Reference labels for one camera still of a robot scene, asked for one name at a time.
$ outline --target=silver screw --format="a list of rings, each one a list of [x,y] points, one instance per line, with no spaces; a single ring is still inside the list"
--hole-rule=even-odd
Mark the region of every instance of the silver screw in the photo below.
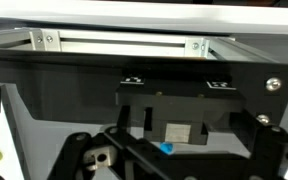
[[[251,176],[250,180],[263,180],[263,178],[261,178],[259,176]]]
[[[282,86],[282,81],[278,78],[271,78],[266,82],[266,89],[269,91],[276,91],[280,89]]]
[[[281,132],[281,128],[279,128],[279,127],[277,127],[277,126],[273,126],[273,127],[272,127],[272,131]]]
[[[194,50],[198,49],[198,47],[199,47],[198,43],[193,43],[192,48],[193,48]]]
[[[42,43],[43,42],[43,39],[41,37],[37,37],[37,42],[38,43]]]
[[[197,180],[197,179],[193,176],[187,176],[184,180]]]
[[[258,115],[256,119],[262,124],[268,124],[270,122],[270,118],[264,114]]]
[[[86,137],[86,134],[80,134],[76,137],[76,140],[82,141],[83,139],[85,139],[85,137]]]
[[[52,36],[47,36],[47,37],[46,37],[46,40],[47,40],[47,42],[49,42],[49,43],[53,42]]]
[[[117,128],[116,127],[113,127],[111,130],[110,130],[110,133],[114,134],[117,132]]]

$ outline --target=blue component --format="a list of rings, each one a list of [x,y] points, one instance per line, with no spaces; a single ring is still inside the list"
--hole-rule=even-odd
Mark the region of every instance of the blue component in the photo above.
[[[163,151],[165,154],[171,154],[173,151],[173,144],[172,143],[161,143],[160,144],[160,149]]]

